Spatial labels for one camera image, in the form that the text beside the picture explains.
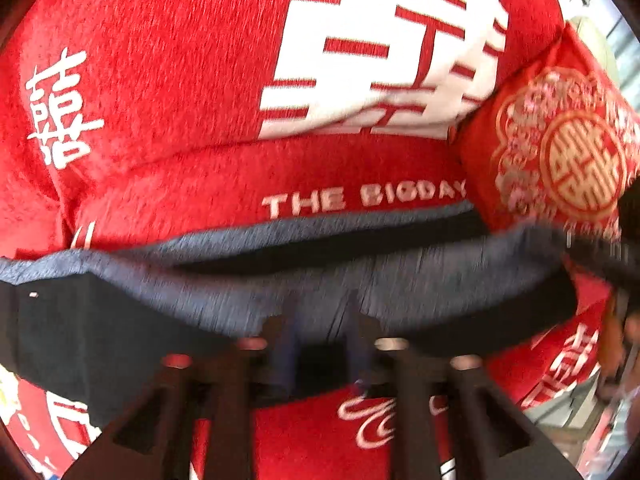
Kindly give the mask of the red gold embroidered pillow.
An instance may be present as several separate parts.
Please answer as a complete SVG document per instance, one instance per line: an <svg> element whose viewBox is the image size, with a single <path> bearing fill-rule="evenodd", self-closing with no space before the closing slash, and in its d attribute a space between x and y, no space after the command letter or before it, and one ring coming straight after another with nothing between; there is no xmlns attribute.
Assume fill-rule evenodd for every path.
<svg viewBox="0 0 640 480"><path fill-rule="evenodd" d="M538 221L620 236L617 202L639 174L639 116L572 25L451 142L489 229Z"/></svg>

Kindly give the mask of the black pants with blue waistband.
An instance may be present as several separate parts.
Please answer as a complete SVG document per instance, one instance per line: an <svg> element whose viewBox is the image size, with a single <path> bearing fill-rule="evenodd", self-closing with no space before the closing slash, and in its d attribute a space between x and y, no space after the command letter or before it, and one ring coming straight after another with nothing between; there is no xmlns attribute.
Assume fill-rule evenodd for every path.
<svg viewBox="0 0 640 480"><path fill-rule="evenodd" d="M296 396L345 381L352 310L432 356L488 356L574 315L576 287L553 237L531 224L491 234L461 203L6 259L1 362L87 404L103 426L163 356L210 356L278 314L294 322Z"/></svg>

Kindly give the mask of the red sofa with white characters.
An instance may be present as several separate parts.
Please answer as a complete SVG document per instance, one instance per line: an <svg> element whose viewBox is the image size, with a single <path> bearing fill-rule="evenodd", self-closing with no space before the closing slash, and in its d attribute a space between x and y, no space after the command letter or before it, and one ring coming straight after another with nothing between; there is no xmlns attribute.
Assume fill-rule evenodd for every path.
<svg viewBox="0 0 640 480"><path fill-rule="evenodd" d="M2 28L1 263L334 214L480 214L451 133L567 25L558 0L18 0ZM486 229L526 224L553 246L582 235ZM560 253L571 318L456 355L524 415L594 367L601 289ZM165 358L103 426L1 362L2 451L24 476L68 479ZM356 386L346 336L341 359L336 387L296 396L295 369L287 396L252 391L252 479L393 479L395 397Z"/></svg>

